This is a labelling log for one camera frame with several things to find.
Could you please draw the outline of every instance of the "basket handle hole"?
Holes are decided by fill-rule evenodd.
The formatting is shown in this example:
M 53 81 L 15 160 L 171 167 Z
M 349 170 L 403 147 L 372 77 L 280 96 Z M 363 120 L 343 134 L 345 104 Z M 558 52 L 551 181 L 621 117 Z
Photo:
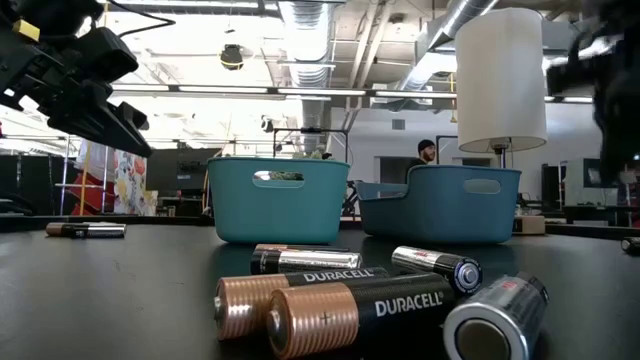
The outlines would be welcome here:
M 253 174 L 253 184 L 265 188 L 301 188 L 304 186 L 304 175 L 295 171 L 260 170 Z
M 464 182 L 464 190 L 471 194 L 498 194 L 502 187 L 497 180 L 471 179 Z

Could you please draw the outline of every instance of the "aa battery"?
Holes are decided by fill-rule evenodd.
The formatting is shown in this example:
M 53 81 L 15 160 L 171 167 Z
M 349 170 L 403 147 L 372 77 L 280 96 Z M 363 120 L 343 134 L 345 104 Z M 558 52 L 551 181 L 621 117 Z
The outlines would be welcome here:
M 629 255 L 640 255 L 640 238 L 627 238 L 620 243 L 622 250 Z
M 264 316 L 275 289 L 334 281 L 357 283 L 388 276 L 385 269 L 374 267 L 221 278 L 214 299 L 218 339 L 238 338 L 264 329 Z
M 438 326 L 454 302 L 453 289 L 437 274 L 278 289 L 267 331 L 276 356 L 290 359 Z
M 277 274 L 323 269 L 358 269 L 362 256 L 357 253 L 256 249 L 251 256 L 251 274 Z
M 391 255 L 391 262 L 404 270 L 440 274 L 462 296 L 474 294 L 482 284 L 478 262 L 458 255 L 401 246 Z
M 455 308 L 444 325 L 452 360 L 528 360 L 549 302 L 544 285 L 519 273 L 505 276 Z
M 127 226 L 111 223 L 49 223 L 45 231 L 49 236 L 72 239 L 123 238 Z
M 259 244 L 256 250 L 298 250 L 298 251 L 331 251 L 331 252 L 349 252 L 347 248 L 324 245 L 284 245 L 284 244 Z

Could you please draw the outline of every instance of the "black table surface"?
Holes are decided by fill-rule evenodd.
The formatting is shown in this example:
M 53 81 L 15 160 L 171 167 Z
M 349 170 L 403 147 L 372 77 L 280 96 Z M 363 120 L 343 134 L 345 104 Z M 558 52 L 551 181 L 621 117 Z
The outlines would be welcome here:
M 338 245 L 391 269 L 399 243 L 343 230 Z M 485 284 L 518 270 L 544 282 L 551 302 L 535 359 L 640 356 L 640 258 L 618 241 L 553 235 L 432 248 L 478 260 Z M 216 282 L 248 275 L 252 250 L 203 227 L 131 225 L 124 240 L 0 234 L 0 359 L 272 358 L 264 336 L 216 339 Z M 437 336 L 415 348 L 423 359 L 447 358 Z M 376 357 L 359 351 L 320 358 Z

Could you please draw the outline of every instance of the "teal basket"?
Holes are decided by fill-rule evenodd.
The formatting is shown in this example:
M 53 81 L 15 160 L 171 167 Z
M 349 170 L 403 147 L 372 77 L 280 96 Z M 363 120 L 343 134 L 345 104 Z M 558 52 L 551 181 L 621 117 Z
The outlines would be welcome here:
M 417 166 L 407 185 L 356 184 L 364 231 L 412 241 L 474 244 L 511 238 L 520 171 Z
M 257 179 L 259 171 L 300 173 L 304 180 Z M 218 236 L 253 244 L 334 242 L 348 173 L 348 164 L 331 160 L 210 159 Z

